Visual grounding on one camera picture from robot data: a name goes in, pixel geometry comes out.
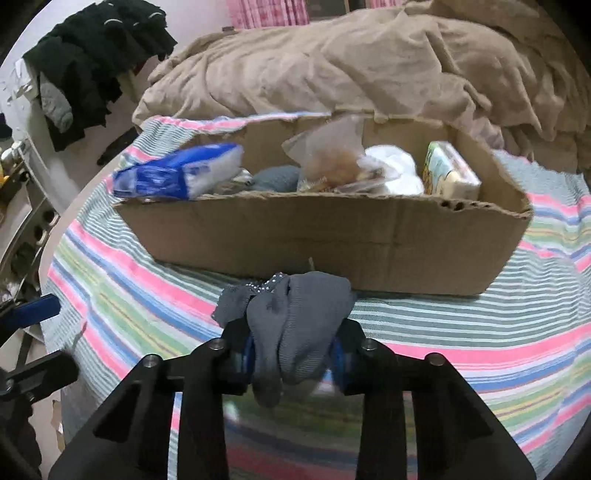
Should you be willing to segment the green tissue box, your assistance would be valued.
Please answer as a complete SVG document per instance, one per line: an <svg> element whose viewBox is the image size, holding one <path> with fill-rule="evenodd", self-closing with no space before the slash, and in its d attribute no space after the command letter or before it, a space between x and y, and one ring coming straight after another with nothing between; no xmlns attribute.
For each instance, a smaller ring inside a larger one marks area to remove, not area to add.
<svg viewBox="0 0 591 480"><path fill-rule="evenodd" d="M425 193L446 199L477 200L481 181L448 141L429 144L423 168Z"/></svg>

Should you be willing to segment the striped pastel towel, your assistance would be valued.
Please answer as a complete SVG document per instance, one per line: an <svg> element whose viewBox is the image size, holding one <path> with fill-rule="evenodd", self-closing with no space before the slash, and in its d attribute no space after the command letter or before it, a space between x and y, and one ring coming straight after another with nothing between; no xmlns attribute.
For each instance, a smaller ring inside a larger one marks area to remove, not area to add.
<svg viewBox="0 0 591 480"><path fill-rule="evenodd" d="M494 158L528 195L533 218L487 290L473 298L360 294L353 320L394 352L443 354L547 478L590 414L590 189L584 176L503 150ZM41 270L60 314L42 326L49 351L70 353L77 381L61 394L72 440L148 354L191 352L221 334L212 313L235 278L153 260L116 211L112 177L90 184L57 225ZM363 400L332 374L284 391L223 401L233 479L352 479Z"/></svg>

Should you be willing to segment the clear plastic snack bag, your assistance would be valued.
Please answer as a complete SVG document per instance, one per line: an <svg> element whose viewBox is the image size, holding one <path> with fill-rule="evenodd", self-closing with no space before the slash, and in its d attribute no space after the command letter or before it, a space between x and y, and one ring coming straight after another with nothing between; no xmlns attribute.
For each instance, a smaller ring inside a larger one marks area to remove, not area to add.
<svg viewBox="0 0 591 480"><path fill-rule="evenodd" d="M363 148L365 119L342 116L281 144L300 167L300 192L366 193L389 179L381 162Z"/></svg>

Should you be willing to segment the blue tissue pack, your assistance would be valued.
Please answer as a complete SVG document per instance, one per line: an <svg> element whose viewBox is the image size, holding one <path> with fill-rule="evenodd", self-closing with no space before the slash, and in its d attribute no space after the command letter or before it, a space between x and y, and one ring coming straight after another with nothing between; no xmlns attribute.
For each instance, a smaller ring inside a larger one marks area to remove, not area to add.
<svg viewBox="0 0 591 480"><path fill-rule="evenodd" d="M194 200L242 171L245 150L219 143L178 150L160 159L136 164L113 176L118 198Z"/></svg>

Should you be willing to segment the clear bag of white beads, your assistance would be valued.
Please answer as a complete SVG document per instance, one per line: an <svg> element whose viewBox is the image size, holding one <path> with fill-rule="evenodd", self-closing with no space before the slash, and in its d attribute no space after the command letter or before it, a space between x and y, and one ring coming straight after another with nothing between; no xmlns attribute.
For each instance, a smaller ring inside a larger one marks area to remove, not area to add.
<svg viewBox="0 0 591 480"><path fill-rule="evenodd" d="M248 191L252 186L252 174L249 170L242 169L235 177L217 183L211 190L214 195L235 195Z"/></svg>

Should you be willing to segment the tan crumpled blanket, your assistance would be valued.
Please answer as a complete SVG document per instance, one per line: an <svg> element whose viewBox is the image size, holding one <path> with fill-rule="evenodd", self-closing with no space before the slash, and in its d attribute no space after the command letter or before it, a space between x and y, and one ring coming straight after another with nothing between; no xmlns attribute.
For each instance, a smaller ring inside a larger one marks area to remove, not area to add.
<svg viewBox="0 0 591 480"><path fill-rule="evenodd" d="M445 121L548 169L590 170L590 77L534 1L417 1L214 33L148 82L135 123L374 111Z"/></svg>

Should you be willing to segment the grey sock pair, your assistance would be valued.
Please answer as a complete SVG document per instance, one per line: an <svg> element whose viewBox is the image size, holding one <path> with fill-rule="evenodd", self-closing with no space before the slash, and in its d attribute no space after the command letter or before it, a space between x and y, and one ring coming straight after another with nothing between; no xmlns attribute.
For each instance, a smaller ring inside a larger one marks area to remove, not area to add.
<svg viewBox="0 0 591 480"><path fill-rule="evenodd" d="M290 193L297 191L300 168L283 165L266 168L252 176L250 190Z"/></svg>
<svg viewBox="0 0 591 480"><path fill-rule="evenodd" d="M264 282L225 288L212 318L222 328L246 320L256 350L253 394L260 406L273 408L280 403L283 386L324 373L332 340L355 303L352 285L344 277L278 272Z"/></svg>

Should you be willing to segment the brown cardboard box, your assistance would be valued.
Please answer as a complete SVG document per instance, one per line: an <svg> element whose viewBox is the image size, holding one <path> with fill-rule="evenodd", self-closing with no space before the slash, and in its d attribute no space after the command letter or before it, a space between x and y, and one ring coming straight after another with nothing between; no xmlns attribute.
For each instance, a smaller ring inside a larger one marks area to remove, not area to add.
<svg viewBox="0 0 591 480"><path fill-rule="evenodd" d="M438 120L367 116L363 144L417 162L454 145L481 180L475 200L341 193L238 193L115 208L157 261L236 277L320 270L363 291L473 296L517 248L533 216L488 146Z"/></svg>

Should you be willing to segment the left pink curtain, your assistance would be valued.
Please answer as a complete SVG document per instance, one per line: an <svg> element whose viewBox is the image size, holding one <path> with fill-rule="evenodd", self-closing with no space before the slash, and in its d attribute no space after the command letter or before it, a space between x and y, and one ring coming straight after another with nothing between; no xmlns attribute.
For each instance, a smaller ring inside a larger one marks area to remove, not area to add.
<svg viewBox="0 0 591 480"><path fill-rule="evenodd" d="M235 29L308 25L304 0L226 0Z"/></svg>

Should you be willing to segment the black hanging clothes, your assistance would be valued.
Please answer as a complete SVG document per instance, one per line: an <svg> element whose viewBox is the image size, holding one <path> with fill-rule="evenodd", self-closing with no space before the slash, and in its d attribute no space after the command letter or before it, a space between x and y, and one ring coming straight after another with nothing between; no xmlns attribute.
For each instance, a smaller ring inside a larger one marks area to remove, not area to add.
<svg viewBox="0 0 591 480"><path fill-rule="evenodd" d="M175 45L165 11L147 1L93 3L53 27L23 60L38 75L54 150L105 126L108 105L122 95L118 77L165 59Z"/></svg>

